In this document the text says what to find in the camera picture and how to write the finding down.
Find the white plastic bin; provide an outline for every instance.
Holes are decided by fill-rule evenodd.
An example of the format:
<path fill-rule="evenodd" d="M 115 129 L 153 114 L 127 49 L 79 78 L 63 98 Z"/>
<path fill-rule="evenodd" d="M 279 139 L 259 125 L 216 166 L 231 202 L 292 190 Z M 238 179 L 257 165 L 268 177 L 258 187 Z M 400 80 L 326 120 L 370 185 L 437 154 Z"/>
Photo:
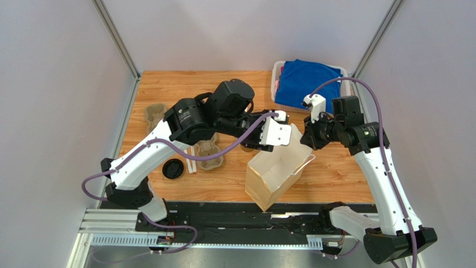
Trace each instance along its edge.
<path fill-rule="evenodd" d="M 274 102 L 274 99 L 276 98 L 276 88 L 275 88 L 275 85 L 276 85 L 276 81 L 279 80 L 279 77 L 281 76 L 281 67 L 284 66 L 284 63 L 286 61 L 282 60 L 282 61 L 277 61 L 275 64 L 274 64 L 274 67 L 273 67 L 273 75 L 271 76 L 271 99 L 273 100 Z M 342 68 L 342 67 L 339 67 L 339 66 L 333 66 L 333 65 L 327 65 L 331 68 L 335 68 L 335 69 L 340 69 L 340 74 L 343 76 L 343 77 L 348 77 L 348 74 L 347 74 L 347 71 Z M 341 96 L 350 96 L 351 95 L 351 90 L 350 90 L 350 83 L 349 81 L 342 81 L 341 85 L 340 85 L 340 95 Z M 286 106 L 286 105 L 282 105 L 282 104 L 278 104 L 276 103 L 276 107 L 278 110 L 281 110 L 281 111 L 287 111 L 287 112 L 298 112 L 298 113 L 310 113 L 311 111 L 309 109 L 299 109 L 299 108 L 294 108 L 294 107 L 290 107 L 290 106 Z"/>

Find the black lid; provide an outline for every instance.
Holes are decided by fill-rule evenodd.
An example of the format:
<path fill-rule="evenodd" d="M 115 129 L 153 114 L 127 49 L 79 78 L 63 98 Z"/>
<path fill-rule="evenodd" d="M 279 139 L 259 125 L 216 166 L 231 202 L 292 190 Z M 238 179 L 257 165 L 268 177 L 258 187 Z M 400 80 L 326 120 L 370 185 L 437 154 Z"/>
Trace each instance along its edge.
<path fill-rule="evenodd" d="M 183 173 L 183 162 L 178 159 L 170 159 L 162 167 L 162 173 L 169 179 L 176 179 Z"/>

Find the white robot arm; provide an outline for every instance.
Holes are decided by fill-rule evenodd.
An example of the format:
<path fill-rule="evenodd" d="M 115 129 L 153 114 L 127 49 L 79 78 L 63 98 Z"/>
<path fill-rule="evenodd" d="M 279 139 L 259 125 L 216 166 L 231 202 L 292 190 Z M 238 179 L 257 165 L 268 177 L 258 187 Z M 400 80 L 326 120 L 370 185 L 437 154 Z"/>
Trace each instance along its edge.
<path fill-rule="evenodd" d="M 153 222 L 160 222 L 167 217 L 168 210 L 165 201 L 150 187 L 147 176 L 176 152 L 184 154 L 184 149 L 200 140 L 211 139 L 216 132 L 238 138 L 232 146 L 222 150 L 221 155 L 238 144 L 265 151 L 272 151 L 276 145 L 288 145 L 289 117 L 283 111 L 245 111 L 253 104 L 253 97 L 254 91 L 249 85 L 233 79 L 222 82 L 214 93 L 179 100 L 155 129 L 126 155 L 103 160 L 103 171 L 115 171 L 109 175 L 107 200 L 124 208 L 137 208 Z"/>
<path fill-rule="evenodd" d="M 305 132 L 301 143 L 314 150 L 322 149 L 330 142 L 340 142 L 348 148 L 364 172 L 379 215 L 377 222 L 354 212 L 344 203 L 332 203 L 324 206 L 320 213 L 323 228 L 341 229 L 353 235 L 364 243 L 370 258 L 378 264 L 411 255 L 412 230 L 408 219 L 411 219 L 409 223 L 415 230 L 419 252 L 436 242 L 434 229 L 423 227 L 403 191 L 393 165 L 389 141 L 383 132 L 389 170 L 385 168 L 380 152 L 379 123 L 364 123 L 359 99 L 355 96 L 333 99 L 334 117 L 324 112 L 325 99 L 319 95 L 306 96 L 304 104 L 312 112 L 304 120 Z M 408 218 L 402 211 L 388 173 L 393 176 Z"/>

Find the blue towel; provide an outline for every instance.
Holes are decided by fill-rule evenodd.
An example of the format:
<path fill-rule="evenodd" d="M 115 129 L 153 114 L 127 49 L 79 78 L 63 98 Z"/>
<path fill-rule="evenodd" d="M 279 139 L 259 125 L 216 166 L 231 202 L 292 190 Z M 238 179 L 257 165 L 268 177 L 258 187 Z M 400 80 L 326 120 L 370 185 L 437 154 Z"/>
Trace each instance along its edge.
<path fill-rule="evenodd" d="M 279 80 L 275 102 L 278 104 L 305 109 L 302 101 L 322 83 L 341 77 L 340 69 L 320 63 L 295 60 L 286 61 Z M 332 113 L 332 99 L 340 97 L 340 83 L 332 83 L 321 90 L 319 95 L 326 99 L 326 112 Z"/>

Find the brown paper bag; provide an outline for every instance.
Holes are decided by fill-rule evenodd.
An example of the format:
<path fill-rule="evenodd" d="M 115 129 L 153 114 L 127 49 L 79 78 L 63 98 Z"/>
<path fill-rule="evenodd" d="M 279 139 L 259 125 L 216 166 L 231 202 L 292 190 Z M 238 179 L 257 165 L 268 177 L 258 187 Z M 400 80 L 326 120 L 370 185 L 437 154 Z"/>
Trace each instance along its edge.
<path fill-rule="evenodd" d="M 275 146 L 273 152 L 259 152 L 248 162 L 245 192 L 263 211 L 271 207 L 316 158 L 311 148 L 299 142 L 302 134 L 296 125 L 291 127 L 288 146 Z"/>

